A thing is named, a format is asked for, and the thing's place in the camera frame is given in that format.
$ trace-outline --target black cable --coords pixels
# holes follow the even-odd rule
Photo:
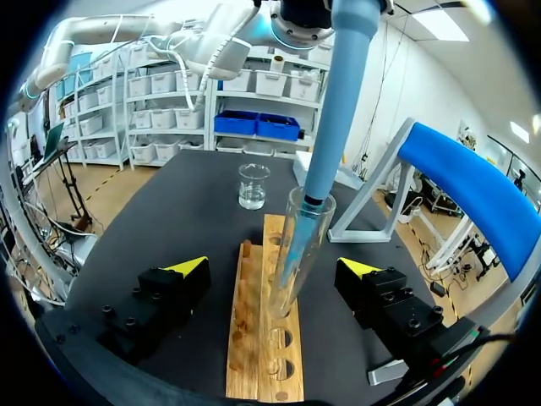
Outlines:
[[[492,336],[479,338],[478,340],[475,340],[473,343],[466,344],[463,347],[460,347],[459,349],[456,349],[455,351],[448,353],[448,355],[444,355],[443,357],[441,357],[441,359],[439,359],[435,364],[432,365],[431,370],[435,371],[441,366],[454,360],[456,357],[460,357],[464,355],[465,353],[468,353],[476,348],[482,347],[486,343],[493,343],[496,341],[507,341],[510,343],[514,341],[515,338],[516,338],[515,334],[493,334]]]

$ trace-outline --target screw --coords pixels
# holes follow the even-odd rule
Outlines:
[[[126,327],[134,327],[136,323],[135,317],[128,317],[126,319]]]
[[[421,323],[417,319],[409,319],[407,326],[411,328],[412,330],[417,330],[418,328],[421,327]]]
[[[435,315],[443,315],[443,307],[441,306],[434,306],[432,308],[432,313],[434,313]]]
[[[71,333],[71,334],[77,334],[79,332],[79,330],[81,329],[80,326],[76,325],[76,324],[72,324],[68,331]]]
[[[109,304],[106,304],[101,308],[101,313],[103,313],[105,317],[113,317],[115,310]]]

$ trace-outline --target blue storage bin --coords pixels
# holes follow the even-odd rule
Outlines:
[[[256,134],[261,137],[296,141],[299,131],[300,126],[293,117],[261,113],[257,122]]]
[[[214,130],[217,133],[253,135],[258,116],[257,112],[226,110],[214,117]]]
[[[71,74],[70,76],[66,77],[64,79],[64,95],[69,96],[73,95],[75,92],[75,74]]]
[[[57,102],[60,102],[64,98],[64,81],[60,80],[55,84],[55,93],[57,95]]]

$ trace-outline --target white storage bin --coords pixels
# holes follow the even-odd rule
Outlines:
[[[94,134],[103,128],[103,117],[97,115],[86,120],[80,121],[81,136],[86,137],[87,135]]]
[[[150,83],[153,95],[156,93],[175,91],[175,74],[173,72],[153,74],[150,76]]]
[[[96,92],[79,96],[79,111],[85,112],[98,105],[98,94]]]
[[[132,146],[131,150],[135,163],[151,163],[156,158],[156,148],[146,138],[137,139],[135,146]]]
[[[178,147],[181,150],[202,150],[203,140],[195,138],[185,138],[178,143]]]
[[[154,143],[158,161],[167,162],[178,153],[178,141],[159,140]]]
[[[113,75],[114,71],[112,66],[114,65],[114,62],[115,60],[112,55],[104,57],[100,61],[100,78],[108,78]]]
[[[83,149],[85,150],[86,159],[96,159],[96,148],[94,147],[95,141],[87,141],[83,144]]]
[[[67,152],[67,155],[68,155],[68,159],[75,159],[75,160],[79,160],[81,159],[81,155],[79,154],[79,146],[78,145],[74,145],[72,146],[68,152]]]
[[[240,73],[235,79],[223,81],[223,90],[224,91],[247,91],[248,82],[250,81],[251,73],[252,71],[250,69],[241,69]]]
[[[244,148],[244,141],[238,140],[236,138],[222,138],[216,149],[221,152],[234,152],[237,154],[242,154]]]
[[[320,84],[321,82],[319,80],[292,76],[289,96],[293,99],[315,102],[315,99],[318,96],[318,90],[320,89]]]
[[[265,143],[265,142],[250,141],[244,146],[243,152],[245,154],[251,154],[251,155],[273,156],[274,148],[272,147],[272,145],[269,145],[268,143]]]
[[[128,81],[129,96],[145,96],[150,94],[150,77],[143,76]]]
[[[104,104],[110,103],[112,101],[112,87],[107,86],[96,91],[98,94],[98,104],[103,106]]]
[[[64,104],[64,114],[66,115],[66,118],[73,117],[75,113],[75,101]]]
[[[71,140],[77,136],[77,126],[75,124],[64,125],[63,136]]]
[[[322,42],[308,53],[309,61],[323,63],[324,65],[331,65],[331,59],[332,59],[332,45],[328,43]]]
[[[287,74],[278,74],[268,70],[256,70],[255,92],[261,95],[281,96],[286,85]]]
[[[183,81],[183,74],[180,71],[175,72],[175,76],[177,79],[177,91],[184,91],[184,81]],[[188,81],[188,90],[189,91],[196,91],[199,89],[199,80],[200,77],[198,74],[194,74],[191,71],[186,71],[186,80]]]
[[[190,112],[188,108],[175,108],[178,129],[200,129],[203,126],[203,111]]]
[[[113,152],[116,150],[115,140],[111,138],[110,140],[98,140],[94,147],[96,148],[96,154],[98,158],[105,159],[110,157]]]
[[[133,47],[129,52],[129,66],[135,68],[137,66],[145,66],[148,64],[149,59],[146,56],[146,49],[148,45],[139,45]]]
[[[153,129],[170,129],[175,126],[175,113],[171,108],[166,110],[150,110]]]
[[[133,112],[132,122],[135,124],[136,129],[149,129],[152,127],[150,121],[150,111]]]

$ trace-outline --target laboratory equipment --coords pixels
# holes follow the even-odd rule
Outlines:
[[[265,179],[271,175],[270,169],[257,163],[247,163],[238,169],[238,173],[238,204],[248,210],[259,210],[265,203]]]
[[[317,253],[320,249],[327,228],[335,214],[336,200],[329,195],[322,207],[307,207],[304,204],[305,192],[303,188],[295,188],[289,194],[287,200],[286,221],[281,234],[280,252],[276,261],[276,270],[270,291],[270,313],[277,318],[285,317],[293,301],[297,298],[298,292],[306,281]],[[297,229],[298,222],[309,218],[314,224],[312,233],[307,237],[302,254],[295,256],[291,264],[292,272],[287,262],[292,257],[293,235]]]

